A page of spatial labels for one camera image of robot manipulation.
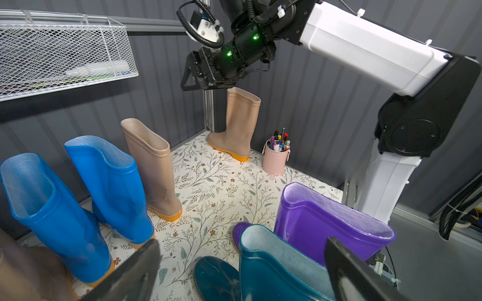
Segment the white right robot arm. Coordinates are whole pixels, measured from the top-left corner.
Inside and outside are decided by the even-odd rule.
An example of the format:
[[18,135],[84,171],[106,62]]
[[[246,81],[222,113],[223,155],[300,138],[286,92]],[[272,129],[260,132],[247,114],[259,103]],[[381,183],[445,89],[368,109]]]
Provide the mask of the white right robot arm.
[[261,61],[275,57],[276,40],[322,55],[389,89],[380,108],[374,148],[356,198],[357,211],[388,222],[413,170],[446,139],[481,74],[472,57],[433,47],[379,25],[364,11],[324,1],[224,1],[233,38],[226,41],[209,5],[197,1],[193,21],[177,16],[201,43],[191,52],[181,87],[230,89]]

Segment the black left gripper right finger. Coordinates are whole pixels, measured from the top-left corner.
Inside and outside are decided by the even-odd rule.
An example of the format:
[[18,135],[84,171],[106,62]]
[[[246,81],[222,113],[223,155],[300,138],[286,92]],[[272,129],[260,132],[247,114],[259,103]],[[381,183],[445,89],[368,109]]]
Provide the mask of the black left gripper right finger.
[[326,242],[325,263],[336,300],[407,300],[335,237]]

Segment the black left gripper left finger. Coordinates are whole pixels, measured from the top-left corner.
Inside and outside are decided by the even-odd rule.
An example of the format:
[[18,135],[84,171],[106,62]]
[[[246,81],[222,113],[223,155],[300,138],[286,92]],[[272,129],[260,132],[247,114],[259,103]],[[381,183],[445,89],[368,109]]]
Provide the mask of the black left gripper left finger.
[[149,300],[161,263],[160,245],[150,240],[82,300]]

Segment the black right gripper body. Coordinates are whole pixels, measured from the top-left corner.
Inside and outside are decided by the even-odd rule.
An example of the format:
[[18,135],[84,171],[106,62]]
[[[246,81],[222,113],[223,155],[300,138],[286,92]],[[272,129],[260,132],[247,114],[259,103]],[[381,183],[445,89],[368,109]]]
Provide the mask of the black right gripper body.
[[188,54],[185,71],[181,81],[181,89],[186,91],[194,90],[216,90],[230,89],[241,78],[235,75],[228,79],[222,75],[215,66],[213,56],[207,48],[192,51]]

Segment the blue rain boot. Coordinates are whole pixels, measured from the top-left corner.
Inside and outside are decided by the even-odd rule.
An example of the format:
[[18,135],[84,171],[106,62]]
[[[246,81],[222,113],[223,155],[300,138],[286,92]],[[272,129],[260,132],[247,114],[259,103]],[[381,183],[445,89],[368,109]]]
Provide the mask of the blue rain boot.
[[138,249],[155,238],[136,160],[109,141],[83,135],[64,144],[88,189],[99,222]]
[[95,287],[114,271],[96,217],[77,203],[39,155],[23,153],[6,159],[1,182],[14,219],[59,255],[74,277]]

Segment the beige rain boot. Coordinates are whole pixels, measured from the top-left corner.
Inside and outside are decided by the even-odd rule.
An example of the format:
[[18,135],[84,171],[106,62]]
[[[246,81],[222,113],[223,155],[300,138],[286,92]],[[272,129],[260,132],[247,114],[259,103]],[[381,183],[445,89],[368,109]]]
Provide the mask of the beige rain boot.
[[176,221],[183,210],[175,193],[169,142],[138,119],[124,119],[120,125],[136,160],[148,208],[168,222]]
[[60,258],[46,247],[21,247],[1,231],[1,300],[78,300]]
[[248,161],[260,106],[258,96],[237,87],[228,89],[226,130],[210,133],[208,143],[242,163]]

